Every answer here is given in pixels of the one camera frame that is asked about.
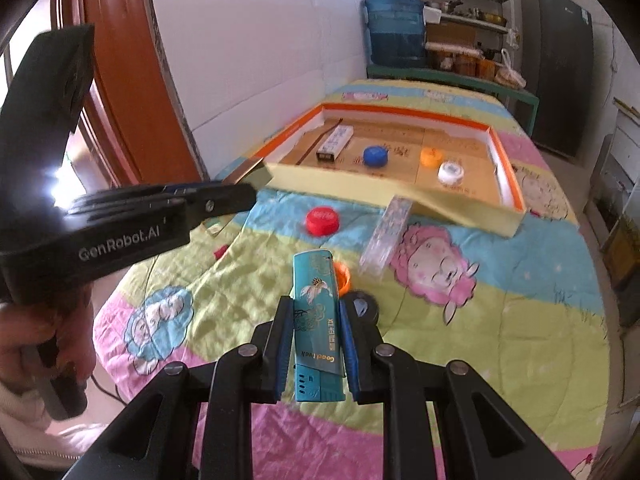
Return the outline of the person's left hand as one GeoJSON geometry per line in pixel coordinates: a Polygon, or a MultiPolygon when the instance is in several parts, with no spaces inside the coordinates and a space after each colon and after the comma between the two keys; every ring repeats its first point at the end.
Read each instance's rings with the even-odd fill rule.
{"type": "Polygon", "coordinates": [[[60,292],[47,302],[19,306],[1,305],[1,383],[11,392],[23,394],[35,388],[35,380],[63,372],[84,382],[96,368],[92,339],[92,286],[60,292]],[[40,359],[25,356],[27,348],[55,339],[58,355],[46,367],[40,359]]]}

